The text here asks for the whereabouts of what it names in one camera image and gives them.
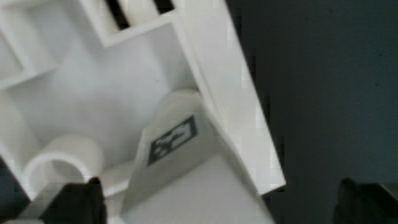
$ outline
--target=sticker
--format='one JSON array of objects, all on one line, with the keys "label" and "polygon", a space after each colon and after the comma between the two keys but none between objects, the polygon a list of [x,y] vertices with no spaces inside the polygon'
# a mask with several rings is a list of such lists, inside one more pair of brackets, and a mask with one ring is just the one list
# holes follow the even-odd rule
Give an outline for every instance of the sticker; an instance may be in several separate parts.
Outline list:
[{"label": "sticker", "polygon": [[190,141],[197,135],[194,116],[167,131],[162,137],[151,143],[148,166],[171,154],[180,146]]}]

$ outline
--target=white plastic part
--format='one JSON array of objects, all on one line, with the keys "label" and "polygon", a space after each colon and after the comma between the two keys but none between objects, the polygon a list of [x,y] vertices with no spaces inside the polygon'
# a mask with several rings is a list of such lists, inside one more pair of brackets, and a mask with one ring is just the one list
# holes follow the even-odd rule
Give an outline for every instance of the white plastic part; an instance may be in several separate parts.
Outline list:
[{"label": "white plastic part", "polygon": [[142,22],[119,31],[103,0],[0,1],[0,156],[27,191],[27,163],[66,133],[101,146],[107,195],[126,189],[142,129],[181,88],[201,92],[258,193],[284,185],[224,0],[173,3],[155,16],[151,0],[148,11],[125,1]]},{"label": "white plastic part", "polygon": [[52,183],[85,183],[103,173],[103,163],[96,142],[80,135],[59,137],[27,164],[30,198],[36,198]]},{"label": "white plastic part", "polygon": [[38,31],[29,21],[27,10],[43,0],[0,1],[0,41],[7,44],[20,68],[0,79],[0,90],[7,89],[57,67],[57,62],[48,53]]},{"label": "white plastic part", "polygon": [[128,190],[107,201],[114,223],[274,223],[213,122],[197,92],[174,92],[144,129]]}]

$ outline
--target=circular hole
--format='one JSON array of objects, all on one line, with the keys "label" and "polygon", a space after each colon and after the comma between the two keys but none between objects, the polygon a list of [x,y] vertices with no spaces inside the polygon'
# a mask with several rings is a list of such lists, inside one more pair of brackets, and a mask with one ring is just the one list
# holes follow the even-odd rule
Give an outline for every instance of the circular hole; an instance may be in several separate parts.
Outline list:
[{"label": "circular hole", "polygon": [[29,179],[36,193],[43,191],[52,183],[84,183],[84,175],[77,167],[59,160],[48,161],[38,166]]},{"label": "circular hole", "polygon": [[64,161],[54,161],[52,162],[54,171],[57,172],[61,178],[73,183],[84,182],[84,176],[77,169],[77,167],[66,163]]}]

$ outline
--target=dark background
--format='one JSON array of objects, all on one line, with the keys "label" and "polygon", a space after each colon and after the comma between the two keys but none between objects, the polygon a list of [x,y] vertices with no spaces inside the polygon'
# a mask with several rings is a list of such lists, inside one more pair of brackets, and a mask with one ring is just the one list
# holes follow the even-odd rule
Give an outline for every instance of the dark background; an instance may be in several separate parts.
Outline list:
[{"label": "dark background", "polygon": [[[228,4],[288,180],[267,203],[277,224],[327,224],[341,179],[398,182],[398,1]],[[11,183],[0,163],[0,219]]]}]

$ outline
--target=printed symbol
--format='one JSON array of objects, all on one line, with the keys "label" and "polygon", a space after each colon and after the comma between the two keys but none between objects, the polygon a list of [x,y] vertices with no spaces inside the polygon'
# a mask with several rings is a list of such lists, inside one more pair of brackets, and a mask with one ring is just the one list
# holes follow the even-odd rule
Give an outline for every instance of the printed symbol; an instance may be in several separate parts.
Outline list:
[{"label": "printed symbol", "polygon": [[196,119],[192,116],[153,141],[148,165],[151,165],[173,153],[196,135]]}]

